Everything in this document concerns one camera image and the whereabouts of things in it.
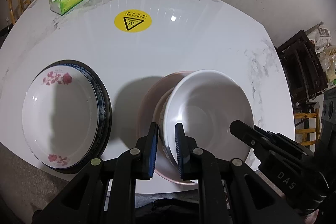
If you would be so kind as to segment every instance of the warning triangle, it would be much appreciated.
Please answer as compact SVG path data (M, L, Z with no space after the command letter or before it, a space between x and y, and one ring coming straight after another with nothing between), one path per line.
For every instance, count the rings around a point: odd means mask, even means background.
M126 29L130 31L134 27L144 22L144 20L138 19L138 18L132 18L132 17L124 17L124 22L125 22Z

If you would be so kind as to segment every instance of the white table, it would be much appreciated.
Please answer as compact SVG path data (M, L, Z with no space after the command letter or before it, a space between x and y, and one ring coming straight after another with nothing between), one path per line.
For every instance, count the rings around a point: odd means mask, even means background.
M142 32L120 31L114 19L127 9L147 12L152 25ZM73 175L49 169L32 154L22 132L21 110L34 77L63 59L90 66L109 92L113 127L103 160L135 145L143 96L160 77L182 70L226 73L246 93L256 125L294 139L290 95L273 44L260 23L232 6L219 0L85 0L60 16L50 11L48 0L36 0L0 50L0 141L57 177L71 180ZM252 168L258 164L255 160ZM136 184L137 193L194 188L155 173L152 180Z

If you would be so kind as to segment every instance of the yellow warning sticker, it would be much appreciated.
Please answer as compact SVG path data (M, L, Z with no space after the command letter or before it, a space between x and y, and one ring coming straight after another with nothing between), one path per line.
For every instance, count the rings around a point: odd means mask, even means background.
M152 24L152 19L144 11L126 10L115 17L114 24L119 30L124 32L141 32Z

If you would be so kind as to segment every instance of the stack of plates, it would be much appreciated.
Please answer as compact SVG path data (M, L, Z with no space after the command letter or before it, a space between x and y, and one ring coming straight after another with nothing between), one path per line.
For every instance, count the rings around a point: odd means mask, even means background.
M33 154L62 173L77 173L103 153L112 126L107 90L83 63L50 65L32 82L22 108L22 126Z

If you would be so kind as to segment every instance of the wooden stool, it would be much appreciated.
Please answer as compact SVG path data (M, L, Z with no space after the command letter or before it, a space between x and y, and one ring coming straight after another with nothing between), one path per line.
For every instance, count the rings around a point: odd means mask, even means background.
M302 134L302 142L300 142L303 146L309 146L316 144L316 141L320 137L320 113L319 109L315 109L315 113L294 113L294 119L310 119L315 118L316 120L316 128L304 128L304 129L295 129L295 134ZM315 141L307 141L308 133L316 133Z

